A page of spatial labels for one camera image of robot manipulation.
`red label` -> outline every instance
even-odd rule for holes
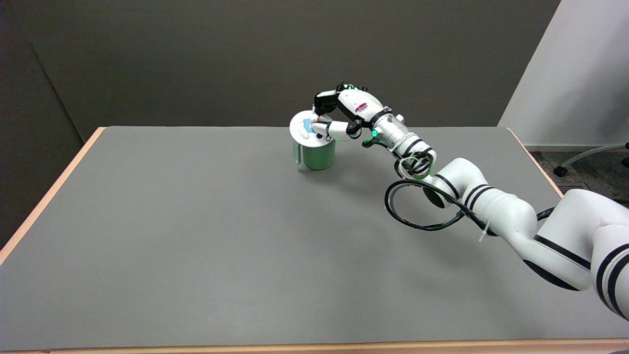
[[[360,113],[360,112],[362,112],[362,111],[364,111],[366,109],[367,109],[367,104],[363,103],[362,105],[358,106],[358,108],[356,108],[355,111],[356,111],[356,113]]]

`blue object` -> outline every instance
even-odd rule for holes
[[[306,131],[309,133],[315,132],[313,128],[310,126],[310,119],[304,119],[304,129],[306,129]]]

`cup handle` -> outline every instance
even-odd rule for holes
[[[301,164],[301,145],[295,140],[292,141],[292,159],[296,164]]]

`white wall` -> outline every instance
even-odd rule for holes
[[[562,0],[498,123],[528,147],[629,141],[629,1]]]

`robotic hand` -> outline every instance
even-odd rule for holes
[[[332,120],[327,115],[336,107],[351,120],[350,123]],[[314,97],[311,127],[326,139],[337,140],[358,139],[363,128],[369,129],[372,138],[362,145],[387,148],[396,158],[395,168],[401,176],[426,176],[437,158],[436,152],[424,140],[408,130],[404,117],[394,116],[391,108],[383,106],[364,86],[359,89],[341,83],[336,90],[318,93]]]
[[[337,122],[327,113],[336,107],[352,121]],[[533,207],[485,180],[470,161],[454,159],[434,176],[437,155],[410,132],[401,115],[394,116],[367,92],[367,88],[341,83],[334,91],[314,98],[312,128],[327,139],[357,139],[362,128],[372,139],[364,147],[384,146],[396,158],[402,180],[385,193],[387,211],[403,224],[425,231],[444,229],[467,216],[482,235],[503,238],[536,274],[567,289],[585,290],[594,284],[603,303],[624,319],[629,316],[629,210],[586,190],[568,191],[555,208],[536,214]],[[402,219],[393,198],[406,186],[420,186],[432,204],[459,207],[448,222],[419,226]],[[537,230],[537,222],[548,218]]]

